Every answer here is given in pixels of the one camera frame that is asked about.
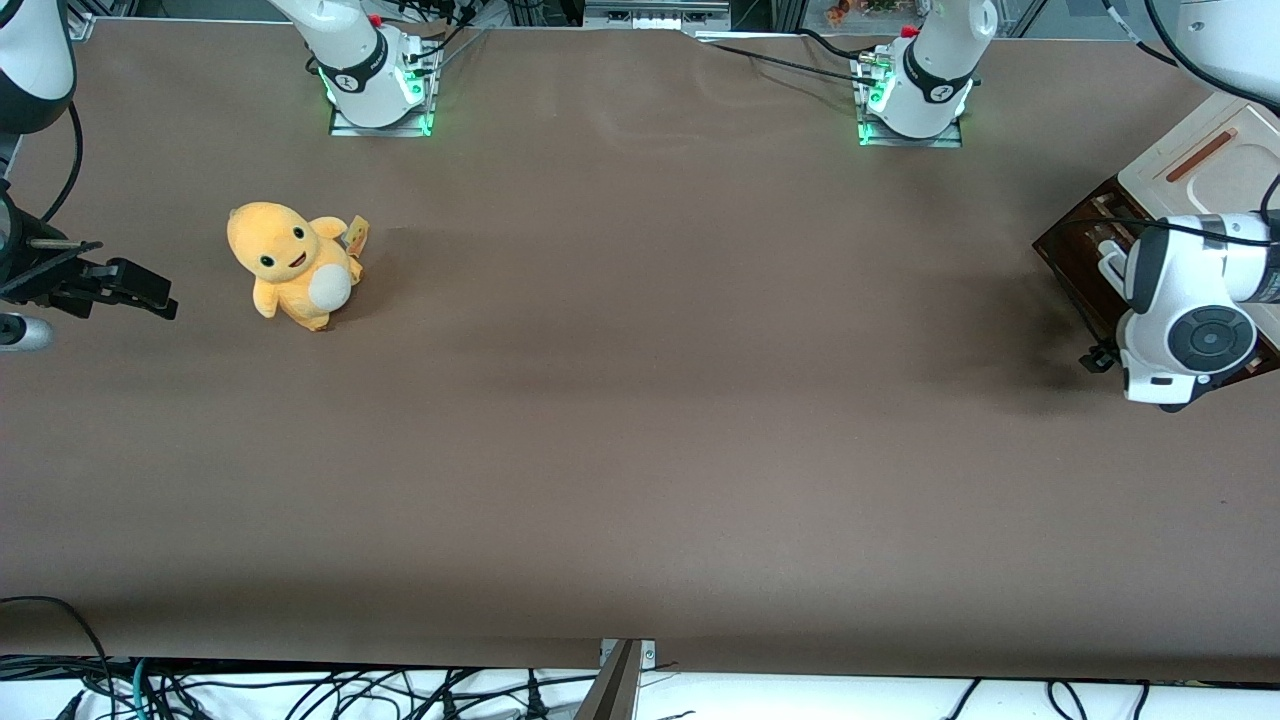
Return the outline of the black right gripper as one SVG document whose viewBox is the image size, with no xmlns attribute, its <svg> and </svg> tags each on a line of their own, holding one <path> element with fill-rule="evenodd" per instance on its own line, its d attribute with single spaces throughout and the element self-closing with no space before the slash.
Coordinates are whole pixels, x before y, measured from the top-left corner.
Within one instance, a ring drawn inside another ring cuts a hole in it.
<svg viewBox="0 0 1280 720">
<path fill-rule="evenodd" d="M 84 259 L 101 242 L 54 240 L 35 247 L 24 240 L 3 241 L 1 299 L 10 305 L 33 304 L 90 318 L 93 305 L 125 306 L 174 320 L 179 304 L 170 297 L 172 282 L 146 266 L 113 258 L 106 263 L 106 287 L 91 275 L 96 263 Z"/>
</svg>

